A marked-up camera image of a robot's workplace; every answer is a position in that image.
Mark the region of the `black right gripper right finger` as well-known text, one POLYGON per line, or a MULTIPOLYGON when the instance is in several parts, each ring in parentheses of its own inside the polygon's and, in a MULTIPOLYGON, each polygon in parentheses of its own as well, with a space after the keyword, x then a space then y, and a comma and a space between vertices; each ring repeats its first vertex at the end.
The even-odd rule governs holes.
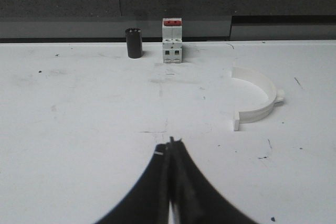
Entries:
POLYGON ((212 186, 184 143, 172 136, 170 154, 170 200, 175 223, 255 223, 212 186))

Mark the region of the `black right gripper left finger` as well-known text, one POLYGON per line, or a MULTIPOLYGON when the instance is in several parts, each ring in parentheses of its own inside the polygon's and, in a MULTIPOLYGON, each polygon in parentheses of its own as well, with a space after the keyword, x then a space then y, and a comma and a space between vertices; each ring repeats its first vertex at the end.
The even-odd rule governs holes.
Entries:
POLYGON ((167 146, 158 144, 132 189, 97 223, 168 223, 169 163, 167 146))

